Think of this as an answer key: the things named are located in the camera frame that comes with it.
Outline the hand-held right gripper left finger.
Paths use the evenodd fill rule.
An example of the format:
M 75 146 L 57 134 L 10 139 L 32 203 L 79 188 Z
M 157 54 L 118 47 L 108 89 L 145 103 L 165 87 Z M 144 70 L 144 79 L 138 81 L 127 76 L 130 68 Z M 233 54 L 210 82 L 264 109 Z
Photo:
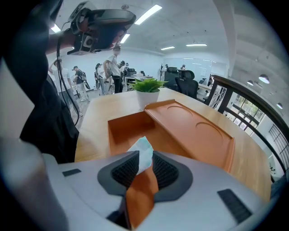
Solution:
M 104 218 L 128 218 L 126 193 L 139 170 L 139 151 L 59 165 L 69 186 Z

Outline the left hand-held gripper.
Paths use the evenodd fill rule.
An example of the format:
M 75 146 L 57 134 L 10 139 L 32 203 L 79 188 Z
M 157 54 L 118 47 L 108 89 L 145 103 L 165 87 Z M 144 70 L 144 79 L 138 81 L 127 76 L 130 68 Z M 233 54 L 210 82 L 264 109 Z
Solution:
M 96 9 L 90 1 L 81 2 L 68 19 L 70 29 L 76 38 L 74 49 L 67 54 L 86 55 L 105 51 L 109 26 L 124 26 L 128 30 L 135 21 L 136 15 L 128 10 Z

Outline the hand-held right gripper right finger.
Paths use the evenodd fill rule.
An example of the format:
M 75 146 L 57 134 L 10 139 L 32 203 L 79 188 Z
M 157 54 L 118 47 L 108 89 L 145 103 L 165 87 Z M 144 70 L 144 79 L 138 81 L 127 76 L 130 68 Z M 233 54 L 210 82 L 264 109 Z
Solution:
M 153 153 L 161 185 L 140 231 L 228 231 L 264 207 L 264 201 L 226 171 L 175 154 Z

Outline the person's left hand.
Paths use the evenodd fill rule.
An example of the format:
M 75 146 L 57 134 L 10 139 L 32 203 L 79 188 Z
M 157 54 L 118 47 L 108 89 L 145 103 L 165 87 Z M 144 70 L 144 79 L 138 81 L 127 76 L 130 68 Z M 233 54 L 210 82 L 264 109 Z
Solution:
M 124 26 L 109 26 L 106 33 L 106 45 L 104 50 L 111 50 L 126 34 L 127 29 Z

